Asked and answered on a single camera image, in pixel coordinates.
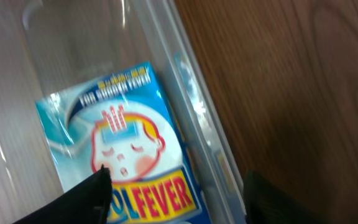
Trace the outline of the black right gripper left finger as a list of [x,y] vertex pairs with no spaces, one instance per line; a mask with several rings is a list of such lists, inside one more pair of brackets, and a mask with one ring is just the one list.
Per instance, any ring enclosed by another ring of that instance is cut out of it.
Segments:
[[106,224],[112,201],[110,170],[100,170],[14,224]]

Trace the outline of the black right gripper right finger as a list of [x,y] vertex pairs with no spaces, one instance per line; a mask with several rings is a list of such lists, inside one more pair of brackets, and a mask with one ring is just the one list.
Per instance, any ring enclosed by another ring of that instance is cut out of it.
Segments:
[[250,170],[243,178],[245,220],[250,224],[323,224],[325,221],[262,175]]

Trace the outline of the blue Cool Fever box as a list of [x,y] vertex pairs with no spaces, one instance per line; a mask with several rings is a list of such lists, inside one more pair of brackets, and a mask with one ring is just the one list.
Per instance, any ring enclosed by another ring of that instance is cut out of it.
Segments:
[[209,223],[154,70],[144,62],[35,104],[64,191],[110,170],[108,223]]

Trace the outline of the clear plastic container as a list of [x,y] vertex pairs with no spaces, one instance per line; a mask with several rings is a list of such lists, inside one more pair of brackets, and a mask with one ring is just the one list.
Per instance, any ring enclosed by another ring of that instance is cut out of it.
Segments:
[[173,1],[0,1],[0,223],[245,223]]

